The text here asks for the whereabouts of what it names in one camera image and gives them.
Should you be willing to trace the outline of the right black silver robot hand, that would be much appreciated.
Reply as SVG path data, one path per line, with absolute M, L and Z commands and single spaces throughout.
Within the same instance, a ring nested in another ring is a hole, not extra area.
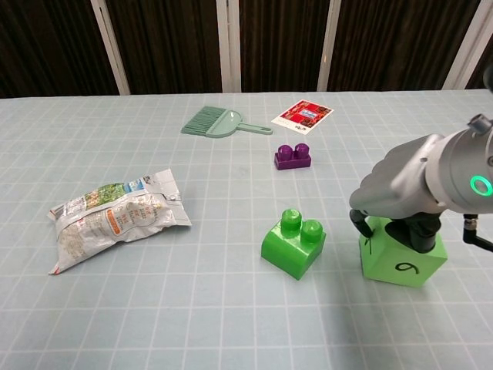
M 430 134 L 390 150 L 350 196 L 350 220 L 361 235 L 374 230 L 369 217 L 391 222 L 384 231 L 404 246 L 426 254 L 434 249 L 445 207 L 426 181 L 428 157 L 444 137 Z

